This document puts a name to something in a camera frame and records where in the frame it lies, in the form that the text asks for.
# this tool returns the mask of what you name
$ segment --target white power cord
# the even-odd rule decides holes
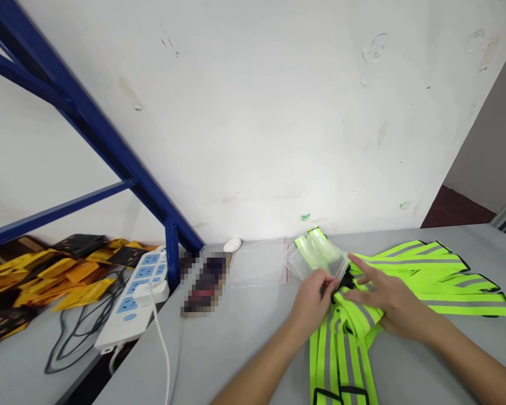
[[[165,345],[165,339],[163,339],[163,333],[161,332],[161,326],[159,325],[159,319],[157,319],[157,308],[156,308],[156,301],[153,298],[152,283],[149,282],[148,287],[150,288],[150,300],[152,303],[153,318],[156,321],[157,333],[159,334],[159,339],[161,340],[161,345],[163,346],[163,351],[165,352],[165,361],[167,364],[167,391],[165,393],[165,405],[169,405],[169,394],[170,394],[169,352],[167,351],[167,346]]]
[[[109,362],[109,373],[112,375],[114,375],[116,369],[114,368],[114,362],[116,361],[116,357],[118,357],[118,353],[120,353],[120,351],[123,349],[124,345],[123,344],[119,344],[118,346],[116,346],[116,349],[114,349],[114,353],[112,354],[112,357],[111,357],[111,361]]]

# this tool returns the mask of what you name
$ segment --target dark red floor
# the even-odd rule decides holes
[[[422,228],[489,223],[494,217],[493,211],[476,204],[451,188],[442,186],[423,220]]]

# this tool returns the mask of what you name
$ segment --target reflective safety vest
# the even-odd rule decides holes
[[[328,263],[341,256],[341,251],[318,228],[296,241],[307,263],[314,263],[311,270],[328,270]],[[401,278],[418,299],[437,313],[506,316],[506,295],[500,287],[481,274],[468,273],[470,268],[464,260],[439,242],[410,241],[375,256],[357,256],[384,273]],[[347,274],[354,275],[350,287],[374,291],[371,282],[356,283],[363,274],[353,263]],[[384,312],[345,300],[343,295],[348,290],[343,286],[334,293],[325,320],[309,339],[313,405],[378,404],[368,349],[382,331],[378,321]]]

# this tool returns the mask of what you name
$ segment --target power strip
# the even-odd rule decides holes
[[[157,283],[166,278],[167,252],[163,246],[142,255],[94,347],[106,354],[119,344],[141,337],[152,318],[152,307],[149,301],[137,303],[133,293],[140,285]]]

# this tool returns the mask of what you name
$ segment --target blue steel frame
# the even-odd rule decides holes
[[[68,71],[14,0],[0,0],[0,74],[52,104],[121,179],[78,199],[0,228],[0,244],[107,198],[131,191],[165,226],[169,286],[180,283],[178,242],[188,251],[203,243],[117,131]]]

